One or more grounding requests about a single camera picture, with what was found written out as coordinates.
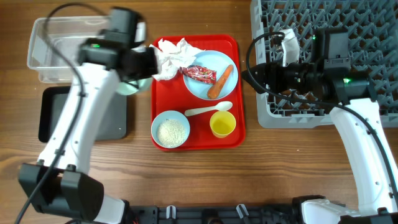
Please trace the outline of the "mint green bowl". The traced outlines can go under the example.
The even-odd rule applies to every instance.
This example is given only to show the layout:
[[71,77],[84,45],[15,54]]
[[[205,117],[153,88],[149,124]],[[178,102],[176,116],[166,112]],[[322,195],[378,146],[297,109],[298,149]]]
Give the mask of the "mint green bowl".
[[152,85],[153,78],[120,82],[116,93],[124,96],[147,91]]

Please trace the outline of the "white tissue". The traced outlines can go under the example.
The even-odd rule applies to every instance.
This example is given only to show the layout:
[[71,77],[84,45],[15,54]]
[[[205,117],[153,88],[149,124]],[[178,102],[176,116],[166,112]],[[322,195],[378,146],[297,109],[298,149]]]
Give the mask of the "white tissue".
[[190,66],[196,60],[196,54],[203,52],[189,44],[185,38],[177,44],[160,39],[157,47],[150,47],[154,49],[157,59],[158,73],[152,76],[156,81],[173,79],[180,67]]

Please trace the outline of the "red snack wrapper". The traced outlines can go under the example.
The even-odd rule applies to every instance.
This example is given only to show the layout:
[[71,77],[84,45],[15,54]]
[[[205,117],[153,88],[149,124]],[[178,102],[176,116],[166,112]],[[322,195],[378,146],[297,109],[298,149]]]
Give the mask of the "red snack wrapper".
[[196,81],[214,85],[216,83],[216,71],[210,70],[199,65],[191,65],[189,67],[180,67],[179,72],[188,78]]

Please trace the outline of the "orange carrot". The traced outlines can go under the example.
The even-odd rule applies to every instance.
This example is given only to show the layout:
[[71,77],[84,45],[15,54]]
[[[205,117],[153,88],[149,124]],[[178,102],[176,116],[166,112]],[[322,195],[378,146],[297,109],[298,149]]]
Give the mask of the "orange carrot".
[[207,97],[211,100],[215,100],[219,95],[224,87],[224,84],[228,80],[231,72],[233,71],[233,65],[228,65],[223,72],[222,76],[216,81],[216,83],[208,90]]

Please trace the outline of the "light blue bowl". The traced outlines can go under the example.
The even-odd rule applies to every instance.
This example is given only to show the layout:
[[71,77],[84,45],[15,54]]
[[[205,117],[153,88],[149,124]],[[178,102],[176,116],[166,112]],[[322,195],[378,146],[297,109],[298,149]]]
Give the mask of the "light blue bowl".
[[185,135],[185,141],[186,141],[190,135],[190,124],[188,122],[188,119],[186,118],[186,116],[184,116],[182,113],[180,113],[178,111],[169,110],[169,111],[164,111],[164,112],[160,113],[159,115],[157,115],[152,122],[151,135],[152,135],[152,138],[155,141],[155,143],[157,143],[159,146],[163,147],[157,138],[157,129],[159,127],[159,124],[161,122],[165,121],[166,119],[176,119],[176,120],[179,120],[183,124],[183,126],[185,127],[185,130],[186,130],[186,135]]

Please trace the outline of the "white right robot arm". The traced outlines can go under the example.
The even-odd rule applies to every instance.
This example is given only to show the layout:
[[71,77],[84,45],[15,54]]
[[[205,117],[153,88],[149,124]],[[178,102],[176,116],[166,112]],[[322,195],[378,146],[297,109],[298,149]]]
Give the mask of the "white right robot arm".
[[247,66],[242,77],[258,93],[283,98],[289,88],[312,92],[315,104],[330,109],[343,141],[358,193],[350,210],[320,195],[293,199],[290,223],[396,223],[397,165],[388,145],[373,83],[365,71],[351,70],[349,35],[344,28],[317,29],[312,59],[283,59]]

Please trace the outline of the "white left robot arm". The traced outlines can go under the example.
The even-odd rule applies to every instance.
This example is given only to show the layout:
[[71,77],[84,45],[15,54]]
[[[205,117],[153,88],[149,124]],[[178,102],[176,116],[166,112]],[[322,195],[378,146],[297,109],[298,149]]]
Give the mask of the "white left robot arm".
[[146,27],[136,11],[115,7],[109,27],[84,41],[68,98],[45,149],[35,164],[23,164],[19,183],[27,206],[37,212],[87,223],[134,223],[126,200],[105,194],[88,175],[98,128],[119,85],[147,89],[158,72],[154,49],[144,45]]

